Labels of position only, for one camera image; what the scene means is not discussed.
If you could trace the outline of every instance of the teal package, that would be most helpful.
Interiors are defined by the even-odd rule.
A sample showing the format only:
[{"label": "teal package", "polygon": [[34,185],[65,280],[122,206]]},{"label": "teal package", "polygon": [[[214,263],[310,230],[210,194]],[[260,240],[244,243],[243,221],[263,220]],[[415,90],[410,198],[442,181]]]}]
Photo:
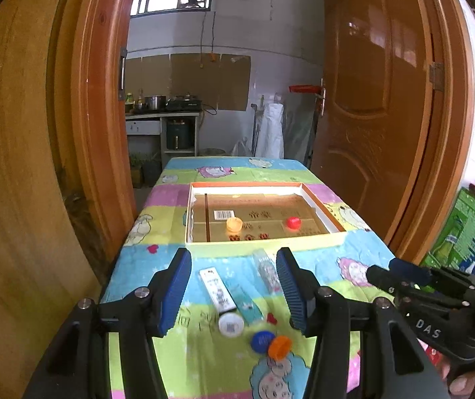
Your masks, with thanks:
[{"label": "teal package", "polygon": [[256,321],[263,320],[263,314],[261,313],[260,308],[239,284],[228,279],[224,279],[223,283],[225,284],[226,289],[229,290],[230,296],[237,306],[237,310],[239,310],[247,324],[250,325]]}]

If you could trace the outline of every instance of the screw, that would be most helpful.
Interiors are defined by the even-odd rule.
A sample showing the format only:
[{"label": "screw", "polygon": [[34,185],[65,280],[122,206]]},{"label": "screw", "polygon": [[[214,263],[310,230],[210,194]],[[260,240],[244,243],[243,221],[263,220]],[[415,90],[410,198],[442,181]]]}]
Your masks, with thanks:
[{"label": "screw", "polygon": [[334,295],[332,289],[329,287],[319,287],[317,294],[319,297],[332,297],[332,295]]},{"label": "screw", "polygon": [[139,287],[137,290],[134,291],[134,295],[138,298],[145,298],[149,295],[149,288],[147,287]]},{"label": "screw", "polygon": [[77,306],[79,309],[88,309],[93,304],[93,300],[91,298],[83,298],[79,300]]},{"label": "screw", "polygon": [[380,309],[388,309],[391,307],[391,302],[387,300],[385,297],[378,297],[374,303],[376,306],[378,306]]}]

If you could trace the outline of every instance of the white plastic package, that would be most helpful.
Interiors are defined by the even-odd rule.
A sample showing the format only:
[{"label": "white plastic package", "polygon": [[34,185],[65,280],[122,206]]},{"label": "white plastic package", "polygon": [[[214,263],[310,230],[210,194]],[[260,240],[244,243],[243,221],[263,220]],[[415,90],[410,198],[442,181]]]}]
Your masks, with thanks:
[{"label": "white plastic package", "polygon": [[284,158],[283,115],[284,105],[281,103],[269,103],[267,105],[261,119],[255,157]]}]

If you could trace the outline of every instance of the human hand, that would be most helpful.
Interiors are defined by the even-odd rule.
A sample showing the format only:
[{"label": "human hand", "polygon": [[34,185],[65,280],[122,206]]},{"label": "human hand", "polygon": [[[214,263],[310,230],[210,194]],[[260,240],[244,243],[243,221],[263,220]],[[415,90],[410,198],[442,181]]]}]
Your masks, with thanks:
[{"label": "human hand", "polygon": [[[441,374],[443,379],[448,377],[450,373],[450,361],[443,357],[436,365],[437,371]],[[468,396],[474,390],[475,385],[475,371],[464,373],[462,376],[456,378],[450,384],[450,393],[454,396]]]}]

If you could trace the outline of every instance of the door hinge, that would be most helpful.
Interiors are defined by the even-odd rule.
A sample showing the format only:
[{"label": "door hinge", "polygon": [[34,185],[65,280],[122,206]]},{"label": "door hinge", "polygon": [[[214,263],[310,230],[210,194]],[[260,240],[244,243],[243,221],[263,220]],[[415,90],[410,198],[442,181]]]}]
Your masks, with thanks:
[{"label": "door hinge", "polygon": [[430,64],[430,82],[434,90],[444,91],[444,63]]}]

